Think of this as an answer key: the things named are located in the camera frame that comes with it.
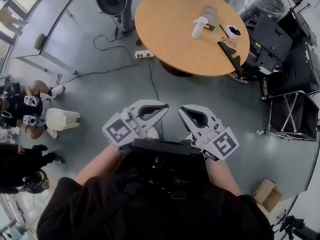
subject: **floor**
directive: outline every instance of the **floor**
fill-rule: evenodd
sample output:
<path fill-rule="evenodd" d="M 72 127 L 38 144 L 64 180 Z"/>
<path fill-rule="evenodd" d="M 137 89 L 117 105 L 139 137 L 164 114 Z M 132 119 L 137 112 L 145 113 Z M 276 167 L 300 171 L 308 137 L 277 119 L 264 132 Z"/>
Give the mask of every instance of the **floor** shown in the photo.
<path fill-rule="evenodd" d="M 134 12 L 141 0 L 133 0 Z M 93 38 L 106 35 L 112 39 L 115 25 L 110 16 L 102 14 L 93 0 L 74 0 L 69 7 L 73 17 L 64 15 L 53 32 L 52 40 L 59 47 L 59 57 L 77 70 L 77 75 L 105 72 L 132 65 L 129 55 L 122 48 L 99 51 L 93 47 Z M 119 38 L 112 43 L 98 40 L 101 48 L 124 45 L 131 52 L 141 48 L 135 45 L 138 36 Z M 230 126 L 240 147 L 228 158 L 232 173 L 241 190 L 252 194 L 263 179 L 276 182 L 283 199 L 305 190 L 311 168 L 318 152 L 318 142 L 282 140 L 273 136 L 258 136 L 256 130 L 268 124 L 269 105 L 260 101 L 259 83 L 241 85 L 225 76 L 178 78 L 167 73 L 154 58 L 153 79 L 162 102 L 169 104 L 163 118 L 164 139 L 180 141 L 188 133 L 178 116 L 178 107 L 197 104 L 209 107 L 225 126 Z M 74 75 L 47 63 L 43 72 L 16 59 L 6 68 L 14 81 L 30 85 L 40 79 L 53 86 L 57 73 L 60 82 Z M 156 99 L 149 79 L 147 60 L 133 67 L 105 74 L 91 74 L 65 84 L 66 92 L 53 100 L 51 105 L 81 114 L 80 127 L 59 133 L 58 139 L 47 133 L 37 140 L 30 140 L 22 132 L 18 141 L 26 148 L 45 144 L 57 151 L 67 161 L 66 165 L 52 163 L 47 169 L 59 177 L 74 178 L 76 174 L 107 145 L 102 126 L 116 112 L 122 111 L 141 99 Z"/>

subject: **white table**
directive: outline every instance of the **white table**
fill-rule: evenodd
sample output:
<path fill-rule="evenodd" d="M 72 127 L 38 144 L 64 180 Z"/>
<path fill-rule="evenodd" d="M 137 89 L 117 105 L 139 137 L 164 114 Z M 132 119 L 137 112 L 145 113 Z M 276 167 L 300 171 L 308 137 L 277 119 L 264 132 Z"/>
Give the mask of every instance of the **white table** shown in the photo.
<path fill-rule="evenodd" d="M 75 73 L 76 70 L 46 51 L 50 37 L 64 13 L 71 16 L 68 6 L 73 0 L 42 0 L 28 19 L 29 23 L 23 28 L 23 33 L 15 42 L 12 58 L 16 58 L 37 69 L 46 68 L 31 60 L 31 57 L 41 56 L 61 68 Z M 34 44 L 40 34 L 47 36 L 42 49 L 35 49 Z"/>

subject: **table top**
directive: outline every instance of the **table top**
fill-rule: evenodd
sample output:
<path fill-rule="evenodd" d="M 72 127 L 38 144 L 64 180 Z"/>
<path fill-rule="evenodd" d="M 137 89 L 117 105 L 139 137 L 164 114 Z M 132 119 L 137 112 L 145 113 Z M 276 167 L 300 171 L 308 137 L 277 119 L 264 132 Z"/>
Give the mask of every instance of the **table top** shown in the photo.
<path fill-rule="evenodd" d="M 65 10 L 73 0 L 42 0 L 23 27 L 12 51 L 12 58 L 36 56 L 40 50 L 34 48 L 37 37 L 43 33 L 47 37 L 53 32 Z"/>
<path fill-rule="evenodd" d="M 218 24 L 213 31 L 204 29 L 199 38 L 193 38 L 194 20 L 204 6 L 218 9 Z M 143 0 L 135 13 L 137 33 L 156 57 L 199 76 L 221 76 L 235 70 L 217 44 L 227 37 L 219 24 L 224 28 L 235 25 L 240 31 L 238 39 L 231 39 L 237 43 L 235 47 L 226 44 L 237 50 L 242 65 L 249 54 L 249 34 L 239 15 L 223 0 Z"/>

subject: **white bottle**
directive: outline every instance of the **white bottle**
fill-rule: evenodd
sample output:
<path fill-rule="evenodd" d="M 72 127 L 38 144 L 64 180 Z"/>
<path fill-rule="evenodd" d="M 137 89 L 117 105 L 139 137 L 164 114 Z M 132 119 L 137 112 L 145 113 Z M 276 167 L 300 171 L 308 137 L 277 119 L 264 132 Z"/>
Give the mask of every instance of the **white bottle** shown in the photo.
<path fill-rule="evenodd" d="M 200 16 L 194 22 L 196 23 L 196 25 L 194 27 L 194 30 L 192 31 L 191 36 L 193 38 L 198 38 L 201 35 L 202 30 L 204 29 L 205 25 L 208 23 L 208 19 L 206 17 Z"/>

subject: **cardboard box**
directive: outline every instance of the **cardboard box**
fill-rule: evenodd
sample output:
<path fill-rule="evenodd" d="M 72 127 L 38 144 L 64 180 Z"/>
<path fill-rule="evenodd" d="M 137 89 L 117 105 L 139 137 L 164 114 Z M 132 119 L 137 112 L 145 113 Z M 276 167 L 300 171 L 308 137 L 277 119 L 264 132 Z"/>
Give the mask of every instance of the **cardboard box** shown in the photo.
<path fill-rule="evenodd" d="M 265 179 L 253 194 L 254 199 L 271 213 L 282 199 L 282 193 L 274 182 Z"/>

